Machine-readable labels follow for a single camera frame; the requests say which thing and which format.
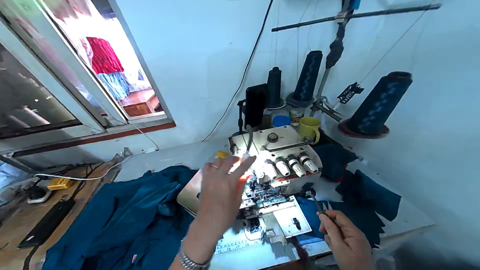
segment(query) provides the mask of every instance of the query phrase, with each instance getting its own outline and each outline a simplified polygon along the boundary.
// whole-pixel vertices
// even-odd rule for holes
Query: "serger machine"
[[[242,158],[251,137],[248,154],[257,159],[244,175],[247,183],[238,219],[247,238],[286,244],[288,238],[312,230],[293,194],[312,187],[322,172],[322,161],[291,126],[230,137],[231,154]],[[198,172],[177,198],[192,215],[199,207],[201,178]]]

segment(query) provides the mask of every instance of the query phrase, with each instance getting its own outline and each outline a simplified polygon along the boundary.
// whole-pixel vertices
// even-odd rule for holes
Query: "thread guide rod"
[[[390,14],[398,14],[398,13],[408,13],[408,12],[416,12],[416,11],[428,11],[428,10],[437,10],[442,6],[440,3],[430,4],[430,5],[423,5],[423,6],[416,6],[416,7],[409,7],[409,8],[399,8],[399,9],[387,9],[387,10],[380,10],[380,11],[373,11],[373,12],[365,12],[365,13],[355,13],[355,14],[339,14],[336,16],[326,17],[322,19],[317,19],[313,21],[302,22],[293,25],[286,25],[280,26],[272,29],[272,32],[278,32],[282,30],[298,28],[307,25],[314,25],[329,21],[334,21],[338,19],[355,19],[355,18],[363,18],[363,17],[372,17],[372,16],[381,16],[381,15],[390,15]]]

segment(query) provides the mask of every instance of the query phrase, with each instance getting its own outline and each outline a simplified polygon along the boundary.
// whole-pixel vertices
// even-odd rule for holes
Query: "white wall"
[[[480,264],[479,9],[477,0],[447,0],[441,9],[425,13],[361,84],[364,93],[343,108],[351,115],[389,72],[411,72],[413,84],[388,119],[391,133],[386,138],[346,138],[330,121],[329,133],[353,147],[440,225],[427,235],[435,246]],[[355,80],[361,80],[420,15],[385,17]],[[331,87],[325,93],[334,98],[338,90]]]
[[[201,141],[238,88],[269,0],[117,0],[117,4],[177,125],[147,135],[160,148]],[[364,0],[361,11],[380,8],[377,0]],[[282,70],[283,95],[293,91],[307,53],[314,49],[328,53],[336,24],[277,33],[271,29],[299,22],[304,12],[306,21],[339,10],[336,0],[275,0],[243,87],[211,138],[226,138],[237,130],[238,100],[244,99],[246,87],[265,83],[272,67]],[[350,84],[351,73],[366,60],[381,21],[376,17],[349,23],[343,58],[331,72],[332,81],[345,78],[338,83],[340,88]],[[133,135],[23,159],[39,166],[108,160],[123,147],[140,152],[152,144],[143,135]]]

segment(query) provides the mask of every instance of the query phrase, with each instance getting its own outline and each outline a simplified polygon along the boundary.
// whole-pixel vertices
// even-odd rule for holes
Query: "red cloth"
[[[97,37],[87,37],[87,40],[92,47],[92,67],[97,74],[123,71],[120,60],[108,41]]]

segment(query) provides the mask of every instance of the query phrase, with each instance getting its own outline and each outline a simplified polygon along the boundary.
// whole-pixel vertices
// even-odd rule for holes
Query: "metal watch band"
[[[196,263],[192,261],[187,254],[183,251],[183,239],[180,244],[180,250],[179,250],[179,255],[180,255],[180,264],[186,269],[186,270],[206,270],[210,267],[210,260],[203,264]]]

